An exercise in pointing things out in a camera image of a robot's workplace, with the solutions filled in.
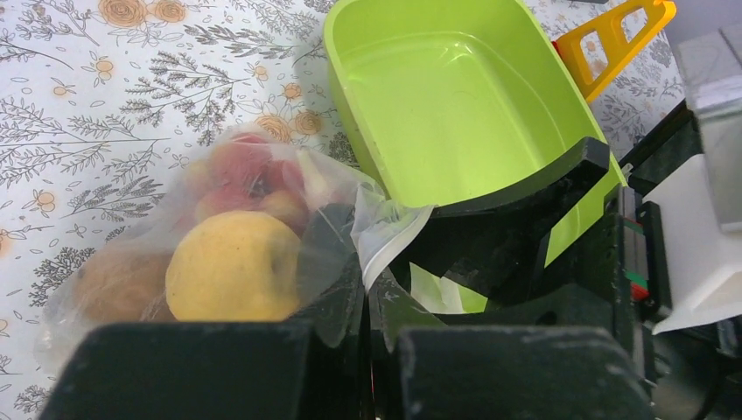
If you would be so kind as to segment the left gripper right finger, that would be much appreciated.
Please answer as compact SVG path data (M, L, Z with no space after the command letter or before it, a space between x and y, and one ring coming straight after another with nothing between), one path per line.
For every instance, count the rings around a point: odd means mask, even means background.
M375 279L368 301L371 338L383 352L394 351L403 328L445 326L397 282L391 268L385 268Z

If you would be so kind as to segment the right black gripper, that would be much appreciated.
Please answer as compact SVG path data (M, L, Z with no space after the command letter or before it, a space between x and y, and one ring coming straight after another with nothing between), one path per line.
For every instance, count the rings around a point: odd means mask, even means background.
M610 156L606 143L587 136L506 188L434 207L391 273L409 290L416 265L486 297L482 312L444 315L449 326L610 333L637 363L658 419L738 419L740 317L654 333L679 306L659 204L642 203L633 219L601 218L543 273L551 229L609 172Z

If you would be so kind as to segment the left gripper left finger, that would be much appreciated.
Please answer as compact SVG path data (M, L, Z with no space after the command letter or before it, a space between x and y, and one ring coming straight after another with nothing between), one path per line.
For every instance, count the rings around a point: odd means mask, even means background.
M301 255L297 291L300 307L288 317L290 322L310 323L328 347L339 347L358 333L365 288L356 252L324 260Z

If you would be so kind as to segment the yellow lemon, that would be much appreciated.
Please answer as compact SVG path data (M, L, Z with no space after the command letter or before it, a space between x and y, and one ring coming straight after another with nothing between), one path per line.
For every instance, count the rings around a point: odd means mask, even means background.
M279 219L230 211L191 229L165 274L165 297L179 321L280 321L300 307L300 240Z

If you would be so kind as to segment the clear zip top bag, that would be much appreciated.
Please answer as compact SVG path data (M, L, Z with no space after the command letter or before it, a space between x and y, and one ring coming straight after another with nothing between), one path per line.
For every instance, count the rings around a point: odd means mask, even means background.
M35 358L56 375L89 332L114 323L288 319L348 262L370 289L432 213L311 147L234 127L151 214L63 276Z

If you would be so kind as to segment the red pomegranate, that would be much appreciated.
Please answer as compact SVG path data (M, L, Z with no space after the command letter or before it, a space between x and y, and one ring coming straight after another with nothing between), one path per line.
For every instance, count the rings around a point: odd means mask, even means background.
M270 142L254 134L233 136L209 157L189 166L186 185L200 222L233 210L270 214L301 235L308 223L304 177L297 163L276 157Z

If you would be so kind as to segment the brown kiwi potato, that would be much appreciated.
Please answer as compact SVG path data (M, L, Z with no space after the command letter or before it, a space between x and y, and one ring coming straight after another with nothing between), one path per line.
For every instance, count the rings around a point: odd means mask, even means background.
M170 253L125 248L98 251L74 277L74 304L87 319L100 323L173 321L165 300L171 258Z

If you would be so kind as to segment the dark green avocado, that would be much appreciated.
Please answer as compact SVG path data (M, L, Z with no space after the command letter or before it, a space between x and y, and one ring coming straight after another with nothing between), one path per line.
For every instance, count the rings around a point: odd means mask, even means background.
M359 257L351 233L355 208L331 203L312 213L301 237L297 259L297 293L308 305L341 278L360 276Z

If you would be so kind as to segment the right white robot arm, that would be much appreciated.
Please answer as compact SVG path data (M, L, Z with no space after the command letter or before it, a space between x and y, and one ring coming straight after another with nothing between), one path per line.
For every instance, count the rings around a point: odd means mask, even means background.
M584 137L525 179L433 209L372 294L386 419L741 415L740 358L688 335L741 315L741 25L672 28L687 94L553 262L547 233L608 170Z

